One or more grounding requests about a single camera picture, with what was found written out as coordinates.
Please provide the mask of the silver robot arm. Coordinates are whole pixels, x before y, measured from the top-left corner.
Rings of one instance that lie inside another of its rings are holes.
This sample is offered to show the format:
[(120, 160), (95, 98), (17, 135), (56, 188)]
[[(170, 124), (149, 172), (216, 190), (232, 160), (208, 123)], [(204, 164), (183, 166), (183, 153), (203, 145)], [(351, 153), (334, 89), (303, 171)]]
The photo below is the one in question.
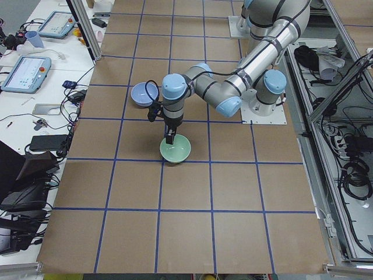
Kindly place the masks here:
[(241, 107), (242, 94), (300, 37), (309, 16), (309, 1), (244, 1), (237, 27), (249, 31), (252, 48), (222, 83), (213, 78), (215, 73), (204, 63), (190, 67), (184, 74), (172, 73), (163, 78), (160, 116), (167, 127), (166, 143), (174, 143), (185, 99), (193, 94), (221, 115), (232, 117)]

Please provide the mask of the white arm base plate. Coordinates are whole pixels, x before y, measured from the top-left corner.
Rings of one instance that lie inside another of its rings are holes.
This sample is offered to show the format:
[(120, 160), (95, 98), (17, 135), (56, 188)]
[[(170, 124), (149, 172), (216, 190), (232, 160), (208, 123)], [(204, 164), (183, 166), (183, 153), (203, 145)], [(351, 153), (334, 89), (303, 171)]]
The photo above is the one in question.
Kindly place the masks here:
[(241, 96), (242, 104), (240, 108), (243, 124), (262, 124), (262, 125), (286, 125), (286, 115), (280, 103), (280, 97), (275, 104), (262, 104), (256, 98), (257, 91), (249, 89)]

